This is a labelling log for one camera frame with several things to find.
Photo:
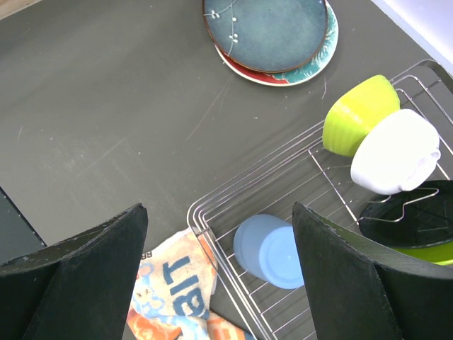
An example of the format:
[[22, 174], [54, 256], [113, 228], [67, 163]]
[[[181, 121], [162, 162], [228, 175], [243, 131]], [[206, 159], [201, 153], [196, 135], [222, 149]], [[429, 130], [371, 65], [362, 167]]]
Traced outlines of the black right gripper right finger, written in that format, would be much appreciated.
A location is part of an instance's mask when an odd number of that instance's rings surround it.
[[452, 269], [296, 202], [292, 226], [318, 339], [451, 339]]

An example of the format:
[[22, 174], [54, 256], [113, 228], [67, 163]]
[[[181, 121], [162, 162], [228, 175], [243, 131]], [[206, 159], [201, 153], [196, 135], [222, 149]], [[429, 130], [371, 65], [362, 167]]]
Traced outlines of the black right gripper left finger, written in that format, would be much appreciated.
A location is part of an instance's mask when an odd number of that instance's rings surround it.
[[136, 204], [1, 265], [2, 339], [121, 339], [147, 235]]

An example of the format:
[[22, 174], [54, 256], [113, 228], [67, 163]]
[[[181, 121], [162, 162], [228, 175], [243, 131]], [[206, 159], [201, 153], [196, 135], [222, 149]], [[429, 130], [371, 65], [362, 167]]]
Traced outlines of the lime green plate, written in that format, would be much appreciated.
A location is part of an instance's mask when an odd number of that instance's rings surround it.
[[416, 249], [393, 248], [393, 250], [441, 266], [449, 266], [453, 262], [453, 242]]

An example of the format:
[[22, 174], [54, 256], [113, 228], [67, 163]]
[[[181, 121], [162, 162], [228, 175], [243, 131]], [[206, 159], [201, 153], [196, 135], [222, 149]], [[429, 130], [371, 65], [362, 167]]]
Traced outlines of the red teal floral plate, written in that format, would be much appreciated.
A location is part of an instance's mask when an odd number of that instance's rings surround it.
[[288, 72], [275, 74], [256, 72], [236, 63], [224, 54], [218, 47], [215, 47], [215, 49], [225, 65], [227, 65], [233, 72], [247, 80], [266, 86], [277, 87], [302, 84], [316, 77], [327, 67], [337, 48], [339, 38], [338, 21], [331, 5], [328, 2], [326, 2], [326, 8], [328, 12], [328, 28], [326, 37], [317, 54], [302, 67], [298, 67]]

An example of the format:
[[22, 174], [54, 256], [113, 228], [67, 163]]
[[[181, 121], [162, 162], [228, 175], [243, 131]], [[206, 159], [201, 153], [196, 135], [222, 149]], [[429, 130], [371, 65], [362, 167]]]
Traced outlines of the dark blue speckled plate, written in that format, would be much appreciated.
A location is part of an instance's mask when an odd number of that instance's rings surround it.
[[325, 1], [204, 0], [202, 14], [220, 51], [243, 67], [271, 74], [310, 61], [328, 30]]

